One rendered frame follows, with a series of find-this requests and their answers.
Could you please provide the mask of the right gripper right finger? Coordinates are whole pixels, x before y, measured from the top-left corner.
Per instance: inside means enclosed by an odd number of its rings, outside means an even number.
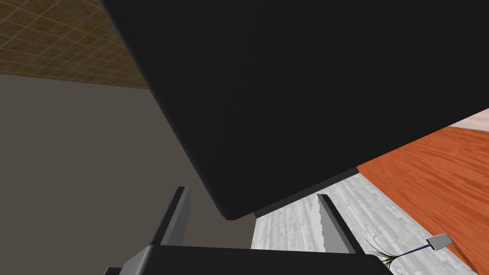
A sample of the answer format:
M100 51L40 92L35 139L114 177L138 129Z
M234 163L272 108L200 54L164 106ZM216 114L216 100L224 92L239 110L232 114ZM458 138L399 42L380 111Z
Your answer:
M321 224L322 247L327 253L364 254L342 215L326 194L317 194Z

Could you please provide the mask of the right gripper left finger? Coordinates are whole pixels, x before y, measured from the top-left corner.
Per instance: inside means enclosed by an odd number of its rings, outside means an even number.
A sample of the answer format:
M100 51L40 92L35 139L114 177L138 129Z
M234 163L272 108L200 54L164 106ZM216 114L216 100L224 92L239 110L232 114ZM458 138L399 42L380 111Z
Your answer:
M190 188L179 186L150 241L151 246L182 246L190 212Z

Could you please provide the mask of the black cupboard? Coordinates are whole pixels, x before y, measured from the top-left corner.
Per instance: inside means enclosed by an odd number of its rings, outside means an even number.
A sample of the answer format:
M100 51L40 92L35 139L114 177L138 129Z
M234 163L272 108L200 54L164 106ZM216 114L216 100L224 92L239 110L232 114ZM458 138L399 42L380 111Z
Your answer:
M100 0L237 220L489 108L489 0Z

